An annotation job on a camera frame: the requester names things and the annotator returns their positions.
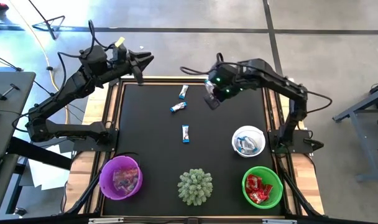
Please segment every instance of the candy wrapper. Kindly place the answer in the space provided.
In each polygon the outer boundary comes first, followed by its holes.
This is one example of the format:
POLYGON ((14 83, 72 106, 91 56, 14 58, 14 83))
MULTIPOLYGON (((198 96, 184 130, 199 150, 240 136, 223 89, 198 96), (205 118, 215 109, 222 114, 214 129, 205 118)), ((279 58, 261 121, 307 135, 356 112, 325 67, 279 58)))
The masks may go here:
POLYGON ((245 190, 249 198, 256 204, 269 199, 269 194, 273 189, 270 184, 263 184, 262 178, 249 174, 246 178, 245 190))
POLYGON ((182 142, 189 143, 189 125, 182 125, 182 142))
POLYGON ((119 169, 113 172, 113 184, 116 190, 123 190, 124 195, 131 193, 138 183, 138 168, 119 169))
POLYGON ((180 99, 185 99, 185 95, 186 95, 186 93, 187 93, 188 88, 189 88, 188 85, 183 85, 183 86, 182 86, 182 90, 181 90, 181 92, 179 93, 179 98, 180 98, 180 99))
POLYGON ((255 140, 247 136, 237 137, 235 145, 239 152, 245 155, 253 155, 258 150, 257 143, 255 142, 255 140))
POLYGON ((176 112, 180 109, 184 109, 185 107, 187 107, 187 103, 186 102, 181 102, 173 107, 170 108, 170 111, 171 112, 176 112))

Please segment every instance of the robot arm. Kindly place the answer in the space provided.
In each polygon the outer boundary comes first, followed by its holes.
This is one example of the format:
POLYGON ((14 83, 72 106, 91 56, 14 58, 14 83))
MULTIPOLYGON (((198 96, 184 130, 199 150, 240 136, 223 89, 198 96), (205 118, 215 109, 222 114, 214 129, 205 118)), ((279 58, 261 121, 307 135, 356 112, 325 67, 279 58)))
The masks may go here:
POLYGON ((125 46, 114 44, 113 58, 107 60, 104 49, 95 45, 80 51, 81 67, 55 94, 40 104, 35 104, 29 110, 29 122, 26 128, 33 142, 48 141, 60 136, 74 136, 86 138, 87 136, 96 142, 104 139, 107 141, 107 132, 104 124, 93 123, 91 125, 55 124, 49 121, 51 115, 78 98, 84 98, 94 92, 95 87, 103 88, 103 84, 120 78, 123 75, 133 74, 138 84, 143 84, 142 71, 150 64, 154 56, 150 52, 134 53, 125 46))
POLYGON ((217 62, 213 68, 208 76, 213 89, 205 96, 211 109, 246 89, 266 87, 290 98, 288 117, 279 127, 278 144, 292 145, 295 127, 307 116, 308 97, 304 86, 281 77, 266 61, 259 58, 238 63, 217 62))

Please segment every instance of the red candy wrapper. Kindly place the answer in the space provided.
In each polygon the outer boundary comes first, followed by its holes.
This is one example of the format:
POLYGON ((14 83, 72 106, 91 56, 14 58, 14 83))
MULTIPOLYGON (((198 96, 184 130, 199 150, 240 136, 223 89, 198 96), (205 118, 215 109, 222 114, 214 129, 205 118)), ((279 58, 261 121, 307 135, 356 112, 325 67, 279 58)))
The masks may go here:
POLYGON ((262 185, 262 178, 249 174, 247 176, 247 182, 249 184, 249 188, 252 190, 258 190, 260 186, 262 185))
POLYGON ((272 190, 272 188, 274 188, 274 186, 272 186, 272 185, 270 185, 270 184, 265 184, 265 187, 264 187, 264 194, 269 196, 270 191, 272 190))
POLYGON ((252 192, 252 189, 250 187, 248 180, 246 181, 246 185, 244 186, 244 188, 245 188, 247 194, 252 192))
POLYGON ((273 189, 273 186, 270 184, 263 184, 261 177, 249 174, 244 188, 249 198, 254 203, 260 204, 269 199, 269 194, 273 189))

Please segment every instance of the wooden frame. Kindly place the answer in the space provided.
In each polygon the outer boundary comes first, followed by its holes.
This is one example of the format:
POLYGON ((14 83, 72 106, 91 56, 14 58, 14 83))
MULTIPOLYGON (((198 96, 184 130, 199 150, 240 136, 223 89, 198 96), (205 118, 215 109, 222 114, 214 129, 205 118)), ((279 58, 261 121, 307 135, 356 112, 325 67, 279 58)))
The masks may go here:
MULTIPOLYGON (((160 80, 161 79, 163 80, 166 80, 166 79, 199 80, 199 79, 205 79, 206 77, 202 77, 202 76, 200 77, 199 76, 197 77, 145 77, 145 79, 147 78, 151 80, 158 80, 158 79, 160 80)), ((163 83, 163 85, 176 85, 176 83, 170 83, 170 84, 163 83)), ((111 95, 110 107, 108 111, 108 118, 107 118, 108 121, 112 120, 113 109, 116 103, 116 95, 118 92, 118 84, 110 88, 112 88, 111 89, 112 95, 111 95)), ((107 92, 108 92, 108 84, 105 84, 103 89, 97 88, 95 92, 89 96, 84 119, 83 119, 83 124, 91 124, 92 122, 102 120, 107 92)), ((274 98, 274 94, 272 94, 272 92, 270 94, 270 100, 272 102, 272 109, 273 109, 274 117, 278 118, 276 101, 274 98)), ((286 117, 288 113, 288 98, 284 96, 280 96, 280 100, 282 102, 283 113, 286 117)), ((268 129, 270 129, 269 120, 268 119, 266 120, 267 120, 267 127, 268 129)), ((279 120, 275 119, 275 126, 279 127, 279 125, 280 125, 279 120)), ((119 116, 117 116, 117 121, 116 121, 116 127, 118 126, 119 126, 119 116)), ((95 156, 95 152, 83 152, 73 162, 71 166, 71 170, 70 170, 69 180, 67 183, 67 202, 66 202, 65 210, 68 210, 74 205, 74 203, 80 198, 80 196, 82 195, 82 193, 88 186, 89 181, 90 181, 90 176, 91 176, 91 168, 94 162, 94 156, 95 156)), ((99 160, 98 167, 101 167, 103 159, 104 159, 104 152, 101 153, 101 158, 99 160)), ((301 190, 302 194, 306 197, 306 199, 312 204, 314 209, 318 211, 319 213, 323 213, 323 206, 321 204, 319 188, 317 184, 315 170, 313 168, 312 163, 308 160, 307 157, 301 154, 292 154, 292 162, 294 166, 295 177, 297 180, 298 188, 301 190)), ((294 209, 295 206, 293 202, 292 192, 288 186, 286 187, 286 189, 287 189, 289 209, 293 213, 295 213, 295 209, 294 209)), ((99 186, 97 186, 94 189, 90 212, 93 212, 95 209, 96 202, 98 199, 98 194, 99 194, 99 186)))

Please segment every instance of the yellow tag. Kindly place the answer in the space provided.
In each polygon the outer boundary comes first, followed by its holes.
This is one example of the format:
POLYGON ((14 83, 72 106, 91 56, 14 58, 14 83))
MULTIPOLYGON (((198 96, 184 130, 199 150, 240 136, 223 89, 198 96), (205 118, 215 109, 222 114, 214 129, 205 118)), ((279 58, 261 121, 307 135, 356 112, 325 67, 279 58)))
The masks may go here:
POLYGON ((121 45, 124 41, 125 41, 125 38, 120 37, 119 40, 118 40, 116 43, 114 43, 114 45, 115 45, 116 47, 120 47, 120 45, 121 45))

